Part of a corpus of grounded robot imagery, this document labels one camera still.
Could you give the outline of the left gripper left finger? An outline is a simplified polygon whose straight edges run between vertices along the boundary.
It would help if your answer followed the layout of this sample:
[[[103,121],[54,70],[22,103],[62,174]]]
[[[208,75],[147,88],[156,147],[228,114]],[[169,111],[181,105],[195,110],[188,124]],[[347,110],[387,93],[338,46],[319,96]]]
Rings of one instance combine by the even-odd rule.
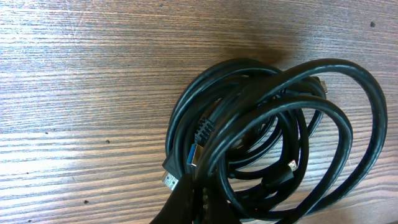
[[[150,224],[191,224],[194,197],[193,177],[190,174],[185,174]]]

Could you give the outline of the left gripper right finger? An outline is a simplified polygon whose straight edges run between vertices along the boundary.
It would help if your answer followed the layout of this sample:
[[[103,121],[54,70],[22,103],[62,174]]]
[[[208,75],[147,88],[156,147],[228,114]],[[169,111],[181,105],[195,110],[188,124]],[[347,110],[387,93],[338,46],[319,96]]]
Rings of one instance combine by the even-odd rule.
[[[217,183],[205,187],[202,194],[202,223],[241,224],[239,218],[230,209]]]

